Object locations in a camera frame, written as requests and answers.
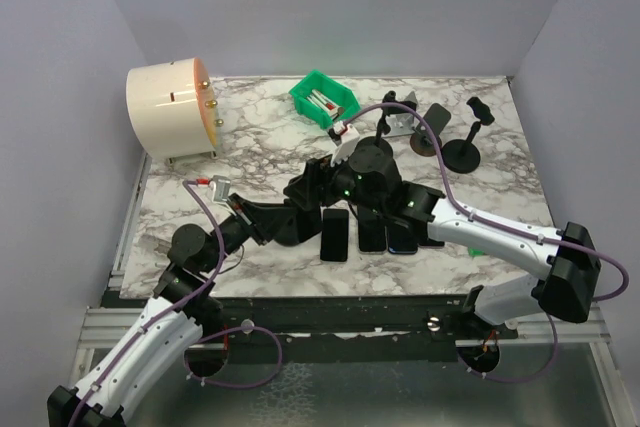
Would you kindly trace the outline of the black clamp phone stand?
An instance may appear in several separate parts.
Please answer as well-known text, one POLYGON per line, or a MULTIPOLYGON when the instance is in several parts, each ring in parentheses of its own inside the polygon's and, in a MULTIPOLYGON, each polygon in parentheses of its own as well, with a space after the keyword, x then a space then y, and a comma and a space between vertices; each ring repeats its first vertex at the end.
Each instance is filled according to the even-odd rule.
POLYGON ((285 247, 295 247, 305 243, 322 231, 321 208, 310 210, 296 209, 296 213, 275 235, 274 241, 285 247))

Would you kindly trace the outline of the black front phone stand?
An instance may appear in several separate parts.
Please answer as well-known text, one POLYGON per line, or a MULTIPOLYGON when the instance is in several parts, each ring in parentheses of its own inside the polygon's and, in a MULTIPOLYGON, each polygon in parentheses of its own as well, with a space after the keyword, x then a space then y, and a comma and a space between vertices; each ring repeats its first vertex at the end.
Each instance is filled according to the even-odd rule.
POLYGON ((392 138, 392 137, 385 136, 385 133, 389 128, 386 122, 385 109, 383 110, 377 122, 375 134, 372 136, 362 138, 356 146, 357 149, 364 148, 367 146, 376 146, 379 149, 381 149, 386 156, 392 157, 394 155, 393 148, 391 144, 388 142, 388 138, 392 138))

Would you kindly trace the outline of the black phone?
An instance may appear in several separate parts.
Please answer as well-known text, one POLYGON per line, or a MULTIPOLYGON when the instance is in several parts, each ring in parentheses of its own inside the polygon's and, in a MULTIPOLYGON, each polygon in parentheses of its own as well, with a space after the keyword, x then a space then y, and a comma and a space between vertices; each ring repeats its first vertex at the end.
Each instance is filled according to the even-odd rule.
POLYGON ((418 243, 409 226, 389 223, 386 232, 389 253, 394 255, 414 255, 417 253, 418 243))

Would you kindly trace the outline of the purple case phone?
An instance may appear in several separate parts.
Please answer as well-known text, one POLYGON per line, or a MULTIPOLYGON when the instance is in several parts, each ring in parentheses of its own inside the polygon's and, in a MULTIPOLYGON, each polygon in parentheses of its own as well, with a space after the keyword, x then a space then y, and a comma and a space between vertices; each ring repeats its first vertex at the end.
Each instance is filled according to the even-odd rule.
POLYGON ((434 240, 428 236, 421 237, 417 243, 421 248, 442 248, 445 245, 443 241, 434 240))

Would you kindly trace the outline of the black round base phone stand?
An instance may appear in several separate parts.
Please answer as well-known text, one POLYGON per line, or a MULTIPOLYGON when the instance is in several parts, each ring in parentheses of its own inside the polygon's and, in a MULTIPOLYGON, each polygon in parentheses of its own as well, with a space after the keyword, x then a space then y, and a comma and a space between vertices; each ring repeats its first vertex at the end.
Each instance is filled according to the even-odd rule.
POLYGON ((469 174, 479 167, 481 154, 473 141, 483 126, 490 126, 495 122, 490 107, 480 98, 471 97, 466 104, 471 108, 476 121, 465 139, 448 141, 441 149, 445 166, 458 174, 469 174))

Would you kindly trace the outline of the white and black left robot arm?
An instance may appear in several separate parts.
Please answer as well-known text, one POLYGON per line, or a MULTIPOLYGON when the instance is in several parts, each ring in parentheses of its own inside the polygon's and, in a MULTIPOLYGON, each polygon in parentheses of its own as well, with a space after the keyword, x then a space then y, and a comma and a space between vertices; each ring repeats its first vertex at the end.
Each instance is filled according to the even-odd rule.
POLYGON ((174 232, 170 264, 152 297, 94 369, 74 386, 51 393, 50 425, 125 425, 177 357, 223 333, 222 306, 210 293, 225 258, 248 239, 269 243, 297 213, 289 201, 255 203, 236 194, 227 204, 231 215, 211 231, 186 224, 174 232))

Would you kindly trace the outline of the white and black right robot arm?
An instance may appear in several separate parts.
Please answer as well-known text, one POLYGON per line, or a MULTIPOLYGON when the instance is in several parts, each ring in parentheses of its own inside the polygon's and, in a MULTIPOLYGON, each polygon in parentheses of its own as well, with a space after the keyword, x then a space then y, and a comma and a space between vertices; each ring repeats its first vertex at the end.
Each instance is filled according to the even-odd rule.
POLYGON ((459 314, 469 337, 481 338, 495 325, 538 311, 571 323, 589 316, 601 264, 580 224, 539 227, 456 207, 443 192, 402 179, 395 160, 373 145, 358 147, 339 163, 331 157, 308 161, 284 194, 301 208, 349 201, 408 229, 418 242, 479 249, 522 269, 520 278, 471 290, 459 314))

